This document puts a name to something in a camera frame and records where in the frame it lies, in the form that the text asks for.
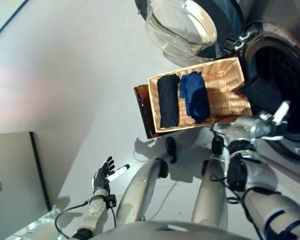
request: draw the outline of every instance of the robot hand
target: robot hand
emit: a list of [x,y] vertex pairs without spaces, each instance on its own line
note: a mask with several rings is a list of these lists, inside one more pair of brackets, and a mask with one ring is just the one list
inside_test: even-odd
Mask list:
[[230,144],[237,140],[250,142],[259,138],[281,140],[287,128],[285,118],[288,110],[289,102],[284,101],[274,115],[262,111],[257,116],[240,116],[225,130],[226,141]]
[[109,182],[112,182],[125,171],[127,171],[130,166],[126,164],[116,171],[115,161],[112,159],[112,156],[108,157],[108,159],[103,163],[102,167],[95,171],[94,176],[92,178],[92,188],[93,193],[96,192],[97,189],[105,189],[110,194],[110,186]]

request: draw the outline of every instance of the black cable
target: black cable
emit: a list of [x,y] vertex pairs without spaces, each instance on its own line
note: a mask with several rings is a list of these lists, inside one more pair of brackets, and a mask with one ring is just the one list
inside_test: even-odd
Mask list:
[[256,223],[254,222],[254,220],[251,218],[250,216],[250,213],[246,207],[246,204],[244,202],[245,200],[245,197],[247,195],[248,192],[250,192],[251,190],[254,190],[255,188],[257,187],[251,187],[249,189],[247,189],[242,197],[240,197],[235,191],[233,191],[228,185],[226,185],[224,183],[224,180],[227,179],[227,177],[223,177],[223,178],[218,178],[215,174],[211,174],[210,176],[210,180],[213,181],[213,182],[220,182],[223,186],[225,186],[227,189],[229,189],[236,197],[227,197],[226,200],[229,204],[239,204],[239,203],[242,203],[242,207],[243,207],[243,210],[245,212],[245,216],[246,218],[249,220],[249,222],[252,223],[255,231],[256,231],[256,234],[258,235],[259,239],[260,240],[264,240],[261,233],[260,233],[260,230],[258,229]]
[[110,209],[111,209],[111,212],[112,212],[112,215],[113,215],[114,227],[116,228],[117,227],[117,221],[116,221],[115,212],[114,212],[112,207],[110,207]]
[[63,235],[66,239],[69,239],[70,237],[68,237],[66,234],[64,234],[64,233],[61,231],[61,229],[59,228],[59,226],[58,226],[58,219],[59,219],[63,214],[65,214],[65,213],[67,213],[67,212],[69,212],[69,211],[71,211],[71,210],[73,210],[73,209],[81,208],[81,207],[87,205],[88,203],[89,203],[89,201],[85,201],[83,204],[69,207],[69,208],[63,210],[62,212],[60,212],[60,213],[58,214],[58,216],[56,216],[56,218],[55,218],[55,220],[54,220],[54,226],[55,226],[55,229],[58,231],[58,233],[60,233],[61,235]]
[[235,197],[234,196],[229,196],[229,197],[226,198],[226,200],[229,204],[239,204],[239,203],[241,203],[240,196],[235,191],[233,191],[228,185],[226,185],[224,183],[224,180],[226,180],[227,178],[228,177],[218,178],[215,174],[211,174],[211,176],[210,176],[210,180],[212,182],[221,183],[223,186],[225,186],[227,189],[229,189],[235,195]]
[[262,237],[262,235],[261,235],[261,233],[260,233],[260,231],[259,231],[259,229],[258,229],[258,227],[257,227],[257,225],[256,225],[256,223],[255,223],[255,221],[251,218],[250,213],[249,213],[249,211],[248,211],[248,209],[247,209],[247,207],[246,207],[246,204],[245,204],[245,198],[246,198],[248,192],[250,192],[250,191],[252,191],[252,190],[254,190],[254,189],[256,189],[256,188],[258,188],[258,187],[251,187],[251,188],[247,189],[247,190],[243,193],[243,195],[242,195],[241,203],[242,203],[243,210],[244,210],[244,212],[245,212],[245,216],[246,216],[246,218],[249,220],[249,222],[252,223],[252,225],[253,225],[253,227],[254,227],[254,229],[255,229],[255,231],[256,231],[256,234],[258,234],[259,239],[260,239],[260,240],[264,240],[263,237]]

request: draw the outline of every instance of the laundry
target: laundry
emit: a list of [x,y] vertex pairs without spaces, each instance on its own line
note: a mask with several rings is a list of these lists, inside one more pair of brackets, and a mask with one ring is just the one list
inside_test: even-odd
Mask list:
[[157,82],[161,128],[175,127],[179,124],[179,81],[179,77],[176,74],[173,74],[162,76]]
[[273,78],[256,76],[250,79],[239,91],[246,95],[251,104],[270,114],[274,114],[283,101],[280,90]]
[[185,99],[186,114],[197,123],[210,115],[210,107],[205,82],[198,72],[183,75],[179,85],[180,98]]

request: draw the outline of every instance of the white floor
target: white floor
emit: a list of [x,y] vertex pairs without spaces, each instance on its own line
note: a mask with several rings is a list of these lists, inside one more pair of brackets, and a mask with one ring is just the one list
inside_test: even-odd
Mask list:
[[[144,161],[165,152],[164,137],[147,140],[133,88],[178,67],[151,43],[137,12],[133,0],[31,0],[0,34],[0,133],[35,132],[51,201],[61,209],[90,198],[91,178],[108,156],[131,166],[110,184],[120,201]],[[172,136],[179,160],[157,181],[146,219],[191,219],[211,133]],[[60,220],[68,235],[83,211]],[[105,229],[112,227],[109,216]],[[228,229],[257,239],[239,205],[229,205]]]

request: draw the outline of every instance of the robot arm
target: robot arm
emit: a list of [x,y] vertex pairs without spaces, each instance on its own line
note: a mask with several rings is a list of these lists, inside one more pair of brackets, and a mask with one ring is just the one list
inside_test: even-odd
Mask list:
[[277,177],[254,145],[256,138],[278,139],[288,110],[289,103],[283,102],[273,116],[261,112],[257,117],[239,117],[225,130],[228,186],[241,194],[248,220],[266,239],[300,239],[300,206],[276,192]]
[[70,238],[71,240],[88,240],[103,232],[104,225],[108,220],[108,209],[117,204],[116,196],[110,194],[109,182],[119,177],[129,167],[126,164],[114,171],[115,164],[110,156],[102,167],[95,171],[92,178],[93,197],[89,201],[86,216],[81,226]]

